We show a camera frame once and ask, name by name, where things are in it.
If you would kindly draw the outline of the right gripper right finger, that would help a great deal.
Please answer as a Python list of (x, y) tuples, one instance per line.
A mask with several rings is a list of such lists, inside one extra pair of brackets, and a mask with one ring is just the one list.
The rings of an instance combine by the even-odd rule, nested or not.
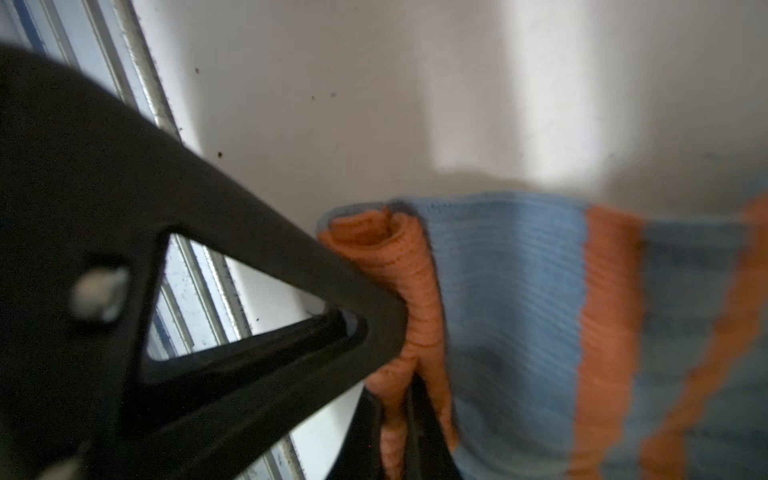
[[(459, 479), (461, 474), (444, 439), (424, 381), (416, 376), (405, 395), (408, 427), (404, 452), (405, 479)], [(380, 452), (383, 409), (363, 390), (345, 440), (327, 475), (332, 479), (375, 480), (386, 477)]]

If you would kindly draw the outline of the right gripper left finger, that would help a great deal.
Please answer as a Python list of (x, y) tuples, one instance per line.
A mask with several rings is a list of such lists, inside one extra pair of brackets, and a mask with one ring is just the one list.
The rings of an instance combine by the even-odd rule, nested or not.
[[(172, 234), (326, 313), (148, 352)], [(231, 479), (396, 357), (403, 302), (82, 74), (1, 49), (1, 475)]]

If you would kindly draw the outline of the blue orange striped sock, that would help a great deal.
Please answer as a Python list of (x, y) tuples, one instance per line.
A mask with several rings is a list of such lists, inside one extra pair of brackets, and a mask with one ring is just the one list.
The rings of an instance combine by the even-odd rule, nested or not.
[(532, 193), (339, 208), (319, 240), (408, 306), (366, 381), (405, 473), (426, 384), (467, 479), (763, 479), (767, 200), (643, 220)]

